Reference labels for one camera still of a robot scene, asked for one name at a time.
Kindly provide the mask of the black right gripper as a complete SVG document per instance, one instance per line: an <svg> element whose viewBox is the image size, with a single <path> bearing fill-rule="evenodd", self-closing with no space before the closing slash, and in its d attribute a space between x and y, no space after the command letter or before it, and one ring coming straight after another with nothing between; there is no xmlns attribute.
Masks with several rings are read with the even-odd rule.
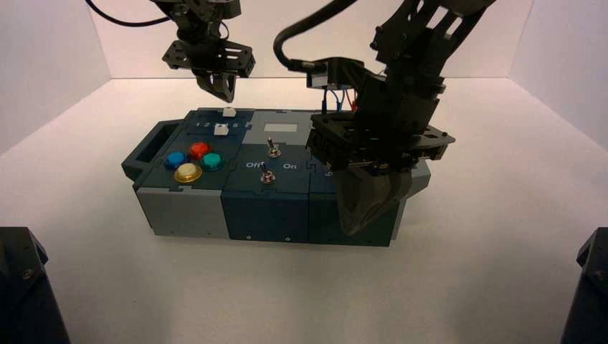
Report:
<svg viewBox="0 0 608 344"><path fill-rule="evenodd" d="M455 142L429 124L444 90L441 77L390 85L382 77L368 76L355 111L312 115L306 145L336 171L338 213L346 236L360 232L407 195L413 183L408 168L422 159L441 159ZM363 168L396 171L373 176Z"/></svg>

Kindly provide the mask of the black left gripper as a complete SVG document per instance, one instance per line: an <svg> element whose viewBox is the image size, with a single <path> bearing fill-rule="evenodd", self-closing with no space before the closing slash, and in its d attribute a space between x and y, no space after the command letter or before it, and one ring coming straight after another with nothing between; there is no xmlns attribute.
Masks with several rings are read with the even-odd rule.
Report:
<svg viewBox="0 0 608 344"><path fill-rule="evenodd" d="M227 103L234 100L237 76L249 77L255 66L251 47L225 39L196 44L176 40L162 60L174 70L202 71L194 72L197 85Z"/></svg>

